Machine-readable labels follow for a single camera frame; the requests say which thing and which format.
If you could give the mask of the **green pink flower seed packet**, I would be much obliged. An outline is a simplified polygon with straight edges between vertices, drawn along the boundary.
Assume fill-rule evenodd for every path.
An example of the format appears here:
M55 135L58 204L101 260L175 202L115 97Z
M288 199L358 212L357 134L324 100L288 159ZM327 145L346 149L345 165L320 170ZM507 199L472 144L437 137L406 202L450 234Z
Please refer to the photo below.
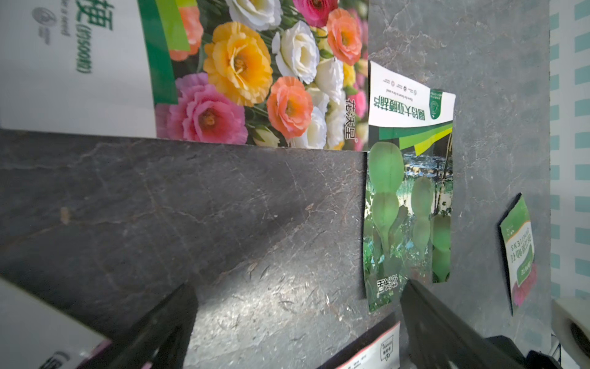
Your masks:
M536 248L529 209L522 193L499 223L511 312L522 307L538 280Z

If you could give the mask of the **green gourd seed packet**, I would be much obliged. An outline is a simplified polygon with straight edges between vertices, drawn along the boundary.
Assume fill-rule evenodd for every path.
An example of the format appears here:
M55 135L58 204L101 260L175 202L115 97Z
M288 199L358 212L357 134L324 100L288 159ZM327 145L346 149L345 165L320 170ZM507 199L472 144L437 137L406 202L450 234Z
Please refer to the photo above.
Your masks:
M456 96L370 63L363 270L370 311L451 274Z

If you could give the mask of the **multicolour ranunculus seed packet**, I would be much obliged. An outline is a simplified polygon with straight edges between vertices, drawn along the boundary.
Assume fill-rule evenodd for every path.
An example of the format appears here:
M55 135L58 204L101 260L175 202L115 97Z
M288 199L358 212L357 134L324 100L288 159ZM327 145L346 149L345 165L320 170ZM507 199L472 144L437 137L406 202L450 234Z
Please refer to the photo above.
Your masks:
M4 1L3 129L361 151L366 1Z

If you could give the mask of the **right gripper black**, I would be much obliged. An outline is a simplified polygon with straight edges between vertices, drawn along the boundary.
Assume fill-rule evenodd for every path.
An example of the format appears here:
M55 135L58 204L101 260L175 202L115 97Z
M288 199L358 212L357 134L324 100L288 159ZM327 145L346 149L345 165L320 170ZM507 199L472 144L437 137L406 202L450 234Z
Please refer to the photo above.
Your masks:
M527 355L524 355L517 348L516 344L506 336L493 336L486 338L486 341L508 355L518 364L521 364L524 368L562 369L561 364L552 356L538 351L530 351Z

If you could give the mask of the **pink mixed flower seed packet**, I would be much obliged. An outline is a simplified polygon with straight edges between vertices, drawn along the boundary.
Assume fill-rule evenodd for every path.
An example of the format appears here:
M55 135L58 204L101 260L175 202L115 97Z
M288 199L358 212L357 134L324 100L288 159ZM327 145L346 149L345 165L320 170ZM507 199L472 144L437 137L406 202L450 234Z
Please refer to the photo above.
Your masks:
M386 316L320 368L400 368L400 326L394 313Z

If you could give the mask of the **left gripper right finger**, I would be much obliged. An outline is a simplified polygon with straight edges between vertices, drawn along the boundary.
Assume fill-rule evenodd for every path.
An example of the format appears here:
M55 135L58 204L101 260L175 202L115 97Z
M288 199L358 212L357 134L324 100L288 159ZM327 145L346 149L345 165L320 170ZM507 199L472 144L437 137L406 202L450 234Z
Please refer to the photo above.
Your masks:
M400 299L417 368L523 368L455 315L431 291L407 281Z

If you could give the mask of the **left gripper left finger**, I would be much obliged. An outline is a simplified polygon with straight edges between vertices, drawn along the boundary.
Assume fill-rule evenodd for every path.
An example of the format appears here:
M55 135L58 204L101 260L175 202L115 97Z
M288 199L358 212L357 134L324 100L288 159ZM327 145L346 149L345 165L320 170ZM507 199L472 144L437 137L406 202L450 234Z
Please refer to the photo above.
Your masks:
M181 284L81 368L182 368L198 313L190 283Z

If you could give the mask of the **purple flower seed packet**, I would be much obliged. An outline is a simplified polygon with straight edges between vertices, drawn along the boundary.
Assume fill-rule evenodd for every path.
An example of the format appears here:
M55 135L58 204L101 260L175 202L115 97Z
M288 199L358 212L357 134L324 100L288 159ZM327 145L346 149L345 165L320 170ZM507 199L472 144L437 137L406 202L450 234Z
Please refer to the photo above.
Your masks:
M1 280L1 367L77 368L110 340Z

